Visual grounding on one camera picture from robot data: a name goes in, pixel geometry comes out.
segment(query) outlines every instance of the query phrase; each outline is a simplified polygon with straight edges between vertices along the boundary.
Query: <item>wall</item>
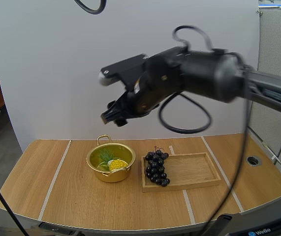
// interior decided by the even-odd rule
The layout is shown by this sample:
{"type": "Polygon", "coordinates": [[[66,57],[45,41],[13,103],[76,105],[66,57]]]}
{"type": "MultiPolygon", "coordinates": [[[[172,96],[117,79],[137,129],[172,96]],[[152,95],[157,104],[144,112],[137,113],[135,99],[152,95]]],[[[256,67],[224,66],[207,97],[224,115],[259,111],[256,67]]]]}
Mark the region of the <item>wall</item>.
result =
{"type": "MultiPolygon", "coordinates": [[[[98,1],[85,2],[96,7],[98,1]]],[[[157,110],[125,127],[104,125],[100,114],[124,88],[119,83],[102,87],[100,69],[177,46],[171,32],[183,24],[202,28],[214,47],[239,52],[256,67],[257,8],[257,0],[121,0],[108,1],[104,12],[94,16],[73,0],[0,0],[0,82],[22,150],[35,139],[96,139],[104,133],[113,139],[182,137],[159,124],[157,110]]],[[[179,36],[190,40],[193,49],[206,50],[200,35],[185,31],[179,36]]],[[[241,99],[227,105],[190,96],[213,116],[203,135],[241,132],[241,99]]],[[[181,128],[205,122],[198,108],[180,98],[164,114],[181,128]]]]}
{"type": "MultiPolygon", "coordinates": [[[[281,10],[262,10],[258,70],[281,76],[281,10]]],[[[278,154],[281,147],[281,113],[253,103],[252,129],[278,154]]]]}

